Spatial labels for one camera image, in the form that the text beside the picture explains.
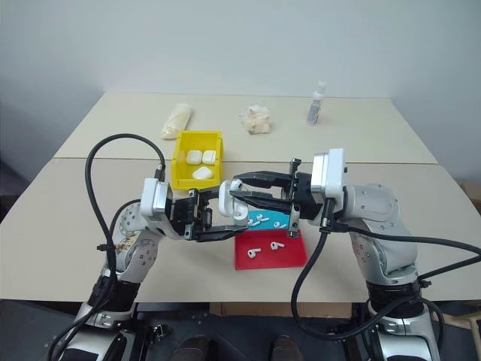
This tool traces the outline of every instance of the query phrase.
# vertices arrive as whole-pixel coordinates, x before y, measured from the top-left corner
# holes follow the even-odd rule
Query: spray bottle
[[[327,84],[325,81],[320,81],[317,84],[317,90],[313,94],[313,103],[310,105],[309,114],[307,115],[307,124],[310,126],[313,126],[317,123],[317,119],[321,113],[322,101],[324,100],[326,86]]]

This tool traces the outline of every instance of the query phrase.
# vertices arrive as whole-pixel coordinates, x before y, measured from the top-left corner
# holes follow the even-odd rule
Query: black cable
[[[304,321],[301,319],[299,316],[298,312],[298,294],[299,290],[301,289],[301,286],[306,278],[306,276],[309,274],[309,271],[312,269],[314,263],[316,263],[317,258],[322,252],[322,249],[325,244],[325,240],[327,238],[327,233],[322,232],[321,237],[319,239],[319,243],[316,246],[316,249],[314,250],[312,256],[309,258],[307,261],[305,267],[302,269],[301,274],[299,275],[297,281],[295,282],[294,289],[292,290],[292,295],[291,295],[291,312],[292,316],[294,317],[295,322],[298,324],[299,327],[301,327],[308,335],[313,336],[314,338],[318,338],[319,340],[323,341],[343,341],[346,340],[347,338],[351,338],[353,336],[356,336],[360,334],[361,332],[364,332],[367,329],[370,329],[373,327],[376,323],[378,323],[383,317],[385,317],[387,314],[392,312],[395,308],[399,307],[405,302],[412,302],[416,300],[417,296],[405,296],[405,297],[400,297],[399,299],[396,299],[393,302],[390,302],[387,306],[381,308],[379,312],[373,316],[369,321],[363,323],[362,325],[351,329],[350,331],[340,333],[337,335],[330,335],[327,333],[322,333],[319,331],[316,331],[315,329],[310,328]]]
[[[109,233],[112,236],[113,236],[113,231],[115,230],[115,225],[116,225],[117,220],[119,219],[119,216],[122,213],[122,211],[126,207],[128,207],[130,205],[133,205],[134,203],[139,203],[140,201],[141,201],[140,199],[132,199],[131,201],[128,201],[128,202],[124,203],[123,205],[120,206],[119,209],[117,209],[117,212],[115,212],[115,214],[112,217],[112,221],[110,222],[110,227],[109,227]]]
[[[419,301],[424,303],[425,305],[428,306],[429,311],[433,311],[437,315],[437,320],[439,323],[439,332],[437,334],[437,348],[439,352],[441,353],[441,350],[443,349],[443,342],[444,342],[444,326],[445,326],[445,321],[444,321],[444,315],[443,312],[440,310],[440,308],[432,301],[429,301],[428,299],[423,299],[419,298]]]
[[[366,317],[369,317],[369,311],[368,311],[368,306],[369,306],[369,300],[366,301],[365,305],[362,306],[362,314],[361,314],[361,322],[364,322],[366,320]],[[366,350],[366,353],[368,354],[368,357],[370,359],[374,359],[374,352],[373,352],[373,345],[368,342],[368,338],[366,337],[366,332],[369,334],[370,329],[367,329],[366,331],[361,332],[361,340],[362,344],[364,345],[364,348]]]
[[[432,238],[432,237],[416,237],[416,236],[408,236],[408,235],[383,235],[383,234],[380,234],[380,233],[374,233],[374,232],[367,231],[365,229],[351,227],[351,226],[338,228],[337,232],[356,232],[356,233],[360,233],[362,235],[366,235],[368,237],[385,239],[387,241],[439,244],[441,246],[458,248],[460,250],[468,250],[468,251],[476,253],[478,255],[478,256],[472,257],[470,259],[466,259],[464,261],[456,262],[456,263],[453,263],[452,265],[446,265],[444,267],[435,269],[435,270],[430,271],[428,273],[424,273],[423,275],[420,275],[418,277],[418,279],[420,279],[420,280],[424,280],[426,278],[437,276],[437,275],[440,275],[442,273],[452,271],[454,269],[458,269],[458,268],[461,268],[461,267],[465,267],[466,265],[472,265],[474,263],[477,263],[477,262],[481,261],[481,248],[478,248],[478,247],[473,246],[471,244],[465,244],[465,243],[461,243],[461,242],[457,242],[457,241],[451,241],[449,239]]]
[[[96,312],[98,311],[101,307],[103,307],[107,302],[108,302],[108,295],[110,294],[110,291],[114,287],[116,283],[116,252],[115,252],[115,245],[113,244],[113,239],[112,239],[112,232],[110,231],[109,228],[107,228],[107,224],[105,222],[104,217],[101,214],[100,207],[98,206],[97,199],[95,197],[95,193],[93,190],[93,185],[92,185],[92,163],[95,158],[95,155],[97,154],[98,150],[102,148],[104,145],[107,143],[114,141],[116,139],[122,139],[122,138],[131,138],[131,139],[136,139],[139,141],[142,141],[148,145],[150,145],[155,152],[157,153],[159,160],[160,160],[160,165],[156,169],[155,177],[159,179],[160,181],[163,181],[165,179],[165,158],[164,155],[162,154],[162,151],[150,140],[141,137],[136,134],[129,134],[129,133],[122,133],[122,134],[115,134],[111,135],[110,137],[106,137],[105,139],[102,139],[100,142],[98,142],[94,148],[90,151],[87,159],[86,159],[86,164],[85,164],[85,183],[86,183],[86,190],[87,194],[89,196],[90,204],[92,206],[92,209],[94,211],[95,217],[97,218],[98,223],[100,224],[100,227],[102,229],[102,232],[104,233],[105,239],[106,239],[106,245],[105,247],[99,246],[99,250],[105,250],[106,251],[106,259],[107,259],[107,266],[110,271],[109,278],[107,280],[107,286],[105,288],[104,293],[101,295],[101,297],[98,298],[98,301],[96,302],[95,305],[92,306],[90,309],[89,313],[86,314],[85,316],[81,317],[79,320],[73,322],[68,328],[64,329],[62,332],[60,332],[59,335],[56,336],[56,338],[53,340],[52,344],[50,345],[50,349],[48,352],[48,360],[53,361],[54,359],[58,359],[60,355],[65,351],[68,343],[70,340],[75,336],[75,334],[78,332],[78,330],[87,322],[87,320]],[[116,215],[114,216],[114,219],[118,218],[120,212],[122,210],[122,207],[116,212]],[[68,335],[66,340],[62,343],[62,346],[60,349],[57,351],[55,357],[53,357],[53,352],[55,350],[56,345],[60,342],[62,337],[67,335],[69,332],[71,333]]]

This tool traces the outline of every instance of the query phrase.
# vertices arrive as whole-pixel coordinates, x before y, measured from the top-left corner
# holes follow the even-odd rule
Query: red plastic tray
[[[282,243],[285,247],[272,250],[272,241]],[[247,256],[247,251],[252,248],[262,249],[256,258]],[[297,238],[289,238],[285,229],[248,231],[235,236],[234,265],[237,270],[302,267],[306,262],[306,247],[301,232]]]

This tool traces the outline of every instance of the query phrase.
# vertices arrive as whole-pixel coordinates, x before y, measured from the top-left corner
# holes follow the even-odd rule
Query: yellow plastic container
[[[216,151],[216,162],[213,165],[201,163],[190,165],[186,163],[189,150]],[[186,130],[179,132],[175,144],[174,158],[172,159],[172,188],[175,190],[188,190],[190,188],[203,189],[218,186],[222,179],[222,132],[198,132]],[[213,172],[211,179],[194,179],[192,173],[200,168],[208,167]]]

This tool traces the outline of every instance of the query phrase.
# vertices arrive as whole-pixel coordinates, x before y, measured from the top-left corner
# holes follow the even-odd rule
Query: table
[[[84,159],[52,159],[0,225],[0,297],[83,301],[98,277],[104,254],[95,250],[103,236],[83,183]],[[123,202],[141,194],[143,179],[157,161],[98,159],[92,167],[98,202],[110,220]],[[224,162],[225,178],[245,171],[286,171],[275,162]],[[303,163],[302,171],[312,164]],[[170,179],[170,162],[166,179]],[[414,235],[451,238],[481,245],[481,217],[439,165],[349,164],[349,184],[382,183],[400,199],[406,227]],[[221,217],[214,212],[214,222]],[[319,233],[301,222],[307,250]],[[139,302],[287,302],[299,268],[237,272],[233,240],[196,244],[162,240],[159,257],[140,288]],[[464,259],[470,254],[419,245],[419,270]],[[425,291],[432,300],[479,299],[481,286],[472,265],[433,278]],[[325,251],[306,279],[300,302],[363,302],[365,282],[348,235],[330,235]]]
[[[221,130],[224,160],[288,162],[293,156],[312,161],[313,154],[345,148],[347,162],[437,163],[390,99],[327,98],[320,123],[306,124],[311,98],[267,96],[190,96],[152,93],[105,93],[85,116],[56,158],[86,158],[102,138],[133,132],[154,141],[172,159],[175,141],[161,139],[168,115],[177,103],[193,106],[189,130]],[[268,135],[249,135],[238,114],[248,105],[271,109]],[[118,141],[100,150],[110,159],[155,159],[144,144]]]

